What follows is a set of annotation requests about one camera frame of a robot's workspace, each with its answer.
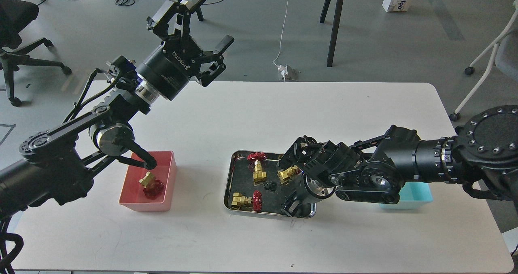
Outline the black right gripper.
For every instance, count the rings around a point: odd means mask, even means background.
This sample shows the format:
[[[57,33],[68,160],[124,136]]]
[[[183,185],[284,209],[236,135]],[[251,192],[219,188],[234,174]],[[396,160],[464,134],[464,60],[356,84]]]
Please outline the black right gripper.
[[[316,204],[331,197],[333,193],[335,186],[322,184],[305,173],[300,173],[288,200],[281,204],[281,212],[289,217],[298,217],[298,211],[303,204]]]

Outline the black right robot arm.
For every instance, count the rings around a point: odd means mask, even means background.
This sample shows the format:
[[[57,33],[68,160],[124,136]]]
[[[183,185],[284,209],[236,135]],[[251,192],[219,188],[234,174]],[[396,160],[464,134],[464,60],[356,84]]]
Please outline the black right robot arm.
[[[281,209],[294,217],[305,203],[336,194],[341,200],[397,204],[409,182],[460,184],[473,198],[517,204],[517,106],[497,106],[457,126],[456,135],[421,140],[416,130],[395,125],[381,136],[317,142],[299,137],[278,162],[301,169]]]

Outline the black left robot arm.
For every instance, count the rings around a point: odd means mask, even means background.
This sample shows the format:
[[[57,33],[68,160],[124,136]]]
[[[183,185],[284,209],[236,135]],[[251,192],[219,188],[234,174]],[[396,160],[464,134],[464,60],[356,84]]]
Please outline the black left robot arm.
[[[192,77],[206,87],[225,71],[223,53],[233,37],[203,51],[189,33],[191,15],[206,1],[165,1],[147,18],[161,44],[141,65],[118,57],[105,72],[109,87],[87,100],[81,95],[61,125],[20,144],[22,159],[1,170],[2,274],[14,273],[11,264],[24,244],[7,232],[13,215],[50,199],[63,205],[86,197],[94,177],[114,160],[148,170],[157,166],[136,143],[129,121],[138,112],[147,114],[160,96],[174,99]]]

